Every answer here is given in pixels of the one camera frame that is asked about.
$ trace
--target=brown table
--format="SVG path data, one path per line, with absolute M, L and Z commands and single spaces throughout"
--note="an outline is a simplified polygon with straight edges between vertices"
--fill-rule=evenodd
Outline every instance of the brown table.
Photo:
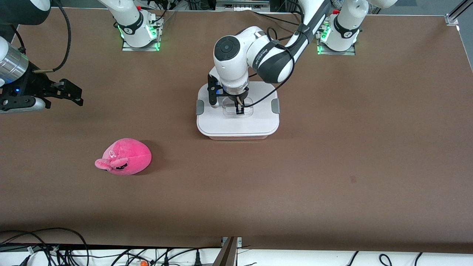
M 64 226 L 90 244 L 198 247 L 237 235 L 252 248 L 473 252 L 473 74 L 442 17 L 369 16 L 356 56 L 310 45 L 279 91 L 277 132 L 216 142 L 195 117 L 214 43 L 251 25 L 289 32 L 251 12 L 179 12 L 161 51 L 121 52 L 107 10 L 67 13 L 71 53 L 50 77 L 82 87 L 84 106 L 53 99 L 0 116 L 1 229 Z M 58 10 L 20 33 L 32 62 L 61 61 Z M 150 167 L 96 169 L 124 137 L 149 145 Z

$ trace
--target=plush toy eye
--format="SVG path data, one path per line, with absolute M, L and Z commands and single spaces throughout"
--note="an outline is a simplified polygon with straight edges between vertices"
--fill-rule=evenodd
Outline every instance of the plush toy eye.
M 123 170 L 123 169 L 125 169 L 125 167 L 127 167 L 127 166 L 128 166 L 128 163 L 125 163 L 125 164 L 122 165 L 122 166 L 114 167 L 114 168 L 115 168 L 115 170 Z

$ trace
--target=plush toy ear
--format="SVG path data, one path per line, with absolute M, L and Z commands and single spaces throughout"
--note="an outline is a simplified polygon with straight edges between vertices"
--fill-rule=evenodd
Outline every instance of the plush toy ear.
M 105 170 L 105 171 L 110 171 L 112 170 L 112 167 L 110 166 L 110 162 L 105 159 L 98 159 L 95 161 L 95 167 Z
M 124 166 L 128 162 L 128 158 L 119 158 L 116 160 L 111 160 L 110 161 L 110 166 L 113 168 Z

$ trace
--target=floor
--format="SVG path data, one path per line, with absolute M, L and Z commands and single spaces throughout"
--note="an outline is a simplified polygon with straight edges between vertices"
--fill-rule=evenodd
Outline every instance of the floor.
M 452 11 L 461 0 L 398 0 L 398 2 L 380 14 L 386 15 L 445 15 Z M 473 7 L 459 18 L 460 36 L 466 53 L 473 66 Z

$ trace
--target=pink plush toy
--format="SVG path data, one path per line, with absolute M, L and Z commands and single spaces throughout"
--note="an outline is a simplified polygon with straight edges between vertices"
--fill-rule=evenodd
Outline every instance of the pink plush toy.
M 145 144 L 121 139 L 108 147 L 102 158 L 95 161 L 95 166 L 114 175 L 129 176 L 143 171 L 150 162 L 151 151 Z

